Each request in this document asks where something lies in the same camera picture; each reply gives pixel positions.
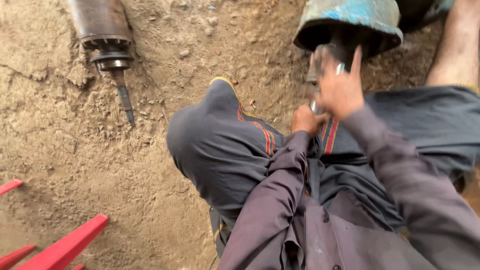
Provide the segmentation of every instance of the man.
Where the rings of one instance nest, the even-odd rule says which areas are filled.
[[[333,118],[302,105],[285,142],[224,79],[177,112],[175,164],[218,214],[216,243],[231,231],[219,269],[480,269],[480,222],[451,183],[480,153],[479,11],[454,4],[425,87],[364,99],[359,48],[349,74],[315,52]]]

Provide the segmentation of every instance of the yellow trim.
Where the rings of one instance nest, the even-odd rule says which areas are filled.
[[[464,84],[459,84],[461,87],[465,88],[470,88],[473,92],[477,93],[477,95],[480,95],[480,89],[478,85],[464,85]]]
[[[220,228],[215,232],[215,235],[213,236],[213,245],[215,246],[215,248],[216,248],[216,238],[220,234],[221,230],[228,230],[228,225],[224,223],[220,224]]]
[[[242,113],[248,115],[248,116],[251,116],[251,117],[255,117],[255,118],[258,118],[258,119],[261,119],[260,117],[256,116],[255,114],[251,113],[251,112],[248,112],[246,110],[243,109],[243,106],[241,105],[241,101],[240,101],[240,98],[239,98],[239,95],[237,93],[237,91],[235,90],[235,87],[233,87],[233,83],[231,81],[229,81],[227,78],[224,78],[224,77],[215,77],[213,78],[213,80],[210,81],[210,84],[212,84],[214,81],[216,80],[222,80],[222,81],[225,81],[227,82],[230,87],[232,87],[232,90],[233,92],[235,93],[235,96],[237,97],[237,100],[239,101],[239,104],[240,104],[240,107],[241,107],[241,111]]]

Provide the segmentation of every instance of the sandy soil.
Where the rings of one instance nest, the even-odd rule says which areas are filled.
[[[215,255],[208,206],[170,159],[168,120],[215,76],[235,78],[246,109],[285,134],[305,101],[308,57],[291,44],[305,0],[123,2],[135,129],[79,46],[66,0],[0,1],[0,184],[25,182],[0,198],[0,256],[26,244],[37,254],[105,213],[109,226],[75,263],[206,269]],[[365,61],[365,91],[421,85],[439,37],[429,26]]]

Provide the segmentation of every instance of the pebble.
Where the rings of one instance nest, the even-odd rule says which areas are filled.
[[[239,78],[245,79],[247,77],[247,70],[245,68],[241,68],[239,70]]]
[[[213,34],[213,29],[212,28],[206,28],[205,29],[205,35],[207,35],[207,37],[211,37]]]
[[[217,25],[217,23],[218,23],[217,17],[208,18],[208,24],[210,24],[211,26],[215,26]]]
[[[190,55],[190,51],[186,49],[180,53],[180,58],[185,58],[189,55]]]
[[[187,10],[187,9],[188,9],[188,4],[187,4],[187,1],[186,1],[186,0],[180,1],[179,6],[180,6],[183,10]]]
[[[426,34],[430,33],[431,31],[432,31],[432,29],[429,26],[426,26],[426,27],[421,29],[421,32],[426,33]]]

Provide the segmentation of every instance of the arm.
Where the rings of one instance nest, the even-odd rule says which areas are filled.
[[[280,268],[282,233],[286,234],[302,195],[308,143],[327,119],[327,115],[314,115],[307,105],[295,111],[291,135],[273,155],[268,177],[243,205],[218,269],[244,269],[251,263],[254,268]],[[255,260],[263,249],[265,253]]]
[[[439,269],[480,265],[480,222],[447,176],[422,160],[414,145],[365,107],[343,124],[369,163],[410,232],[409,241]]]
[[[244,269],[259,249],[290,226],[303,189],[309,140],[308,132],[295,132],[273,155],[269,176],[248,196],[218,269]]]

